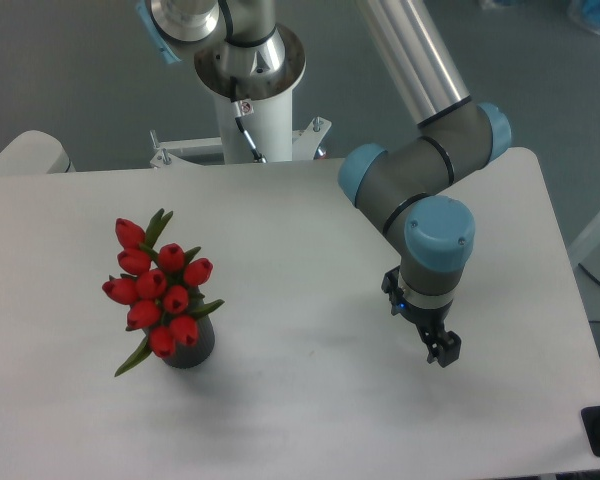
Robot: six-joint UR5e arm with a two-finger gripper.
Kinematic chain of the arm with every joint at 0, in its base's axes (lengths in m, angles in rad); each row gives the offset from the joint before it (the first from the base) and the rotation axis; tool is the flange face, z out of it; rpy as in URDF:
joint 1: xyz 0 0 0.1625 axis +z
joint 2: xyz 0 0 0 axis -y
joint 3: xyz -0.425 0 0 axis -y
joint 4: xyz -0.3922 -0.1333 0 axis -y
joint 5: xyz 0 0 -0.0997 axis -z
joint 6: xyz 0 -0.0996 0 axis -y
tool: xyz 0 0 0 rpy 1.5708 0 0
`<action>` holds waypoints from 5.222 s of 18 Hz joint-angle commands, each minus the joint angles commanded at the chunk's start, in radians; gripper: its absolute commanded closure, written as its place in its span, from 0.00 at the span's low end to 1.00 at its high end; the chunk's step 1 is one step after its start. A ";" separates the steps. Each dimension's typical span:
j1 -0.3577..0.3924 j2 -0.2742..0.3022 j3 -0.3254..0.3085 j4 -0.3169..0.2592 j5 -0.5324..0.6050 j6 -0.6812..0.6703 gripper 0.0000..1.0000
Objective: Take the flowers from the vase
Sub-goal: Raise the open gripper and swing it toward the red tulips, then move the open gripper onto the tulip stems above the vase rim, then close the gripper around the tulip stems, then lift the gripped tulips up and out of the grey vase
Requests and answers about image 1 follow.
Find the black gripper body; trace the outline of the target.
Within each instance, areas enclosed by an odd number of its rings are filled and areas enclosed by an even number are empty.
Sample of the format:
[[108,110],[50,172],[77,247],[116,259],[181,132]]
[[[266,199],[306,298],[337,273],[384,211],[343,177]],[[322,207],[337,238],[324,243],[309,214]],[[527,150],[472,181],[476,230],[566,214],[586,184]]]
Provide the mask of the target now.
[[395,267],[384,275],[382,291],[388,295],[391,314],[401,315],[415,325],[425,344],[450,343],[445,318],[453,302],[453,292],[443,295],[424,295],[411,289]]

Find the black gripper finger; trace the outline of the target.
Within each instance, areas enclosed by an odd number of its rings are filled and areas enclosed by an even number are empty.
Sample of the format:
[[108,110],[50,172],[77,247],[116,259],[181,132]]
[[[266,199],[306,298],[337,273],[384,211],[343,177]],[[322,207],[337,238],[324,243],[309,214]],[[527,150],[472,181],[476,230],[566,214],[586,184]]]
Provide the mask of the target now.
[[420,340],[425,344],[428,354],[427,354],[427,362],[429,364],[432,363],[441,363],[441,350],[438,346],[439,336],[436,332],[432,332],[429,329],[419,329],[418,334],[420,336]]
[[444,332],[436,341],[437,362],[440,367],[446,368],[459,359],[461,338],[453,331]]

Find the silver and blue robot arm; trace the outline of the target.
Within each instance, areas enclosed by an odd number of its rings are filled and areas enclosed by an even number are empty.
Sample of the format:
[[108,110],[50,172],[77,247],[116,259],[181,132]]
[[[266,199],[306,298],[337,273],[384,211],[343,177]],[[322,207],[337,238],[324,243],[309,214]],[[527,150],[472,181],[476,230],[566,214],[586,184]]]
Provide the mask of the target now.
[[[444,321],[473,250],[475,222],[444,192],[503,155],[511,127],[496,106],[473,102],[422,2],[358,7],[419,136],[392,153],[358,147],[338,183],[400,255],[382,282],[392,312],[417,328],[430,362],[447,366],[461,340]],[[191,62],[215,101],[219,137],[156,143],[162,163],[212,150],[228,164],[317,154],[328,125],[318,118],[293,130],[292,93],[306,57],[299,38],[277,21],[273,2],[141,1],[136,9],[164,59]]]

